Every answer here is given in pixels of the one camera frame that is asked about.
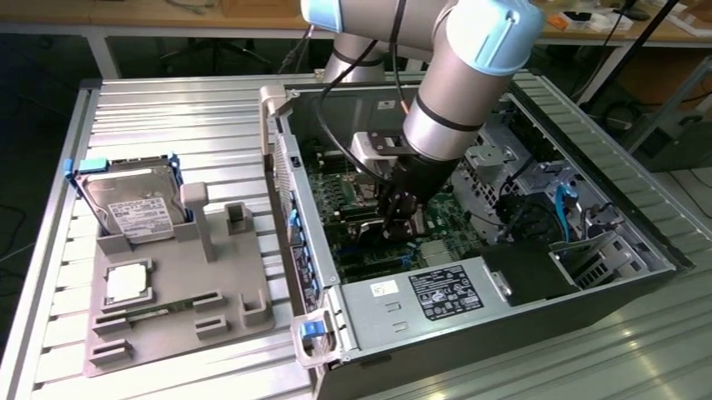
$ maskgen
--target wooden table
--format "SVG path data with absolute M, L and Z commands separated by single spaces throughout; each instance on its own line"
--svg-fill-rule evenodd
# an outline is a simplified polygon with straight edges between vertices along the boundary
M 543 1 L 539 5 L 546 13 L 558 12 L 550 2 Z M 658 13 L 654 7 L 642 7 L 651 15 Z M 106 79 L 121 77 L 107 37 L 298 38 L 306 26 L 300 16 L 225 17 L 220 7 L 209 9 L 205 15 L 196 15 L 169 5 L 165 0 L 0 0 L 0 33 L 85 36 Z M 582 101 L 588 100 L 600 87 L 647 26 L 648 22 L 635 22 L 627 32 L 618 32 L 611 38 L 608 46 L 616 49 L 583 94 Z M 317 30 L 314 34 L 316 38 L 333 38 L 332 32 Z M 590 29 L 563 32 L 547 24 L 539 43 L 600 46 L 607 36 L 607 33 Z M 666 21 L 647 46 L 712 48 L 712 37 L 695 37 Z

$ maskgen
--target motherboard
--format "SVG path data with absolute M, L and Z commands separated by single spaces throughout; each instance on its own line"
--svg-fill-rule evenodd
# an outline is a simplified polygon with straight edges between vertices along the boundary
M 427 234 L 384 242 L 379 186 L 341 153 L 318 153 L 308 169 L 324 231 L 345 283 L 452 263 L 479 255 L 484 241 L 448 185 L 425 209 Z

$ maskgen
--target aluminum extrusion table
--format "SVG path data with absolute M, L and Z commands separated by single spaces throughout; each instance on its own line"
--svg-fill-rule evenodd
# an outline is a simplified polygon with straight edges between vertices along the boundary
M 260 156 L 257 89 L 280 82 L 313 79 L 105 81 L 79 93 L 62 154 L 127 158 L 174 151 L 182 155 L 186 181 L 209 184 L 209 210 L 236 200 L 248 203 L 257 214 L 277 329 L 236 344 L 83 377 L 97 222 L 59 168 L 3 359 L 0 398 L 310 398 L 310 375 L 297 364 L 288 330 L 289 292 Z M 371 399 L 710 397 L 711 288 L 712 269 L 698 268 L 594 327 Z

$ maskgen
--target hard drive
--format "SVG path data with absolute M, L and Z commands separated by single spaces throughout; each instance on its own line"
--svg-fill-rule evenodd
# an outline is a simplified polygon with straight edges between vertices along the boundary
M 69 174 L 105 235 L 123 234 L 135 244 L 153 242 L 173 238 L 174 225 L 190 220 L 181 203 L 176 156 L 86 159 Z

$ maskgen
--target warning label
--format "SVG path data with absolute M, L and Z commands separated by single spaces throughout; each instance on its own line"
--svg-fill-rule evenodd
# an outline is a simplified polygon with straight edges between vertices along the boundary
M 484 307 L 461 265 L 409 278 L 423 312 L 431 321 Z
M 127 238 L 139 238 L 174 229 L 162 197 L 110 204 L 111 215 Z

